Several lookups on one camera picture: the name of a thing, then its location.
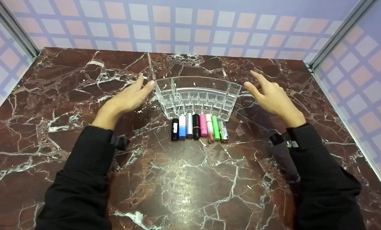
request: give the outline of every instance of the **lipstick tube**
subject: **lipstick tube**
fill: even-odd
[[[220,131],[218,130],[218,123],[217,123],[217,117],[212,116],[212,124],[213,124],[213,132],[215,134],[215,140],[220,140]]]
[[[193,114],[193,139],[200,138],[200,118],[198,114]]]
[[[186,137],[193,138],[193,117],[191,112],[186,114]]]
[[[229,134],[227,132],[226,123],[224,121],[219,121],[218,126],[220,128],[220,138],[222,143],[227,143],[229,141]]]
[[[186,139],[186,116],[179,116],[179,140]]]
[[[179,140],[179,119],[172,119],[172,132],[171,132],[172,140]]]
[[[206,124],[206,116],[204,114],[200,114],[200,136],[207,137],[208,136],[208,127]]]
[[[209,143],[215,142],[215,134],[213,131],[212,115],[206,114],[206,125],[208,127],[208,141]]]

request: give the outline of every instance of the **tabletop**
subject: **tabletop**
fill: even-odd
[[[139,73],[148,80],[205,76],[243,85],[249,71],[284,87],[338,163],[363,185],[368,229],[381,229],[381,183],[302,61],[45,48],[0,108],[0,229],[31,229],[44,193],[82,129]],[[107,218],[115,230],[292,229],[299,175],[284,132],[242,88],[229,142],[172,142],[154,94],[114,134],[131,140],[110,169]]]

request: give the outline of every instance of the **black jacket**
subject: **black jacket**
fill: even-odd
[[[315,129],[306,124],[295,134],[307,143],[320,140]],[[45,196],[45,206],[38,215],[37,230],[107,230],[107,173],[115,147],[109,143],[113,134],[87,126],[57,173]],[[306,150],[290,150],[301,176],[301,203],[297,207],[295,229],[364,230],[356,202],[361,185],[342,169],[322,144]]]

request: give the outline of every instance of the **left hand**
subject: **left hand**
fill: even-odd
[[[101,107],[92,126],[113,130],[120,115],[138,108],[155,86],[155,82],[152,80],[143,88],[142,84],[143,75],[140,74],[132,85],[126,87]]]

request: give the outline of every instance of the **right hand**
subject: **right hand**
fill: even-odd
[[[244,87],[253,95],[259,106],[281,117],[287,128],[295,128],[306,123],[303,113],[297,109],[282,87],[268,81],[259,73],[254,71],[250,73],[258,80],[262,91],[259,92],[250,82],[244,83]]]

